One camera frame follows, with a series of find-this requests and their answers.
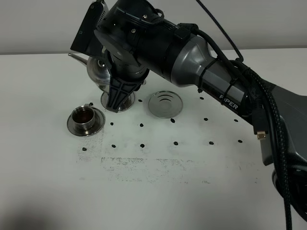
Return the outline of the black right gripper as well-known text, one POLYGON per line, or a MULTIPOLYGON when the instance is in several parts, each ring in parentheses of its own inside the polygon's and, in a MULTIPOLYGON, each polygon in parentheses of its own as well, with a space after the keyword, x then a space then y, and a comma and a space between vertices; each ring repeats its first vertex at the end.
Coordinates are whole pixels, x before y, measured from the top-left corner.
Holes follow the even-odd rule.
POLYGON ((108 69, 110 74, 110 83, 107 101, 107 109, 117 113, 119 107, 128 99, 134 92, 146 83, 146 77, 150 70, 145 66, 134 66, 127 64, 116 56, 112 55, 104 46, 103 58, 107 65, 109 62, 112 65, 112 70, 108 69))

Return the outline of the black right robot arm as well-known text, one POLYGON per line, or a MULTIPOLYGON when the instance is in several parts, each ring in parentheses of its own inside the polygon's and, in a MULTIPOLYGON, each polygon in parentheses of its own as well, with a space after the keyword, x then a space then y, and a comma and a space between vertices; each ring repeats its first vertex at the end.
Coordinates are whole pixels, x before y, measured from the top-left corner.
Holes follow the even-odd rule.
POLYGON ((145 0, 119 0, 96 26, 110 73, 107 107, 120 105, 150 71, 178 87, 195 85, 253 126, 272 180, 307 217, 307 98, 263 80, 243 57, 229 60, 197 25, 173 24, 145 0))

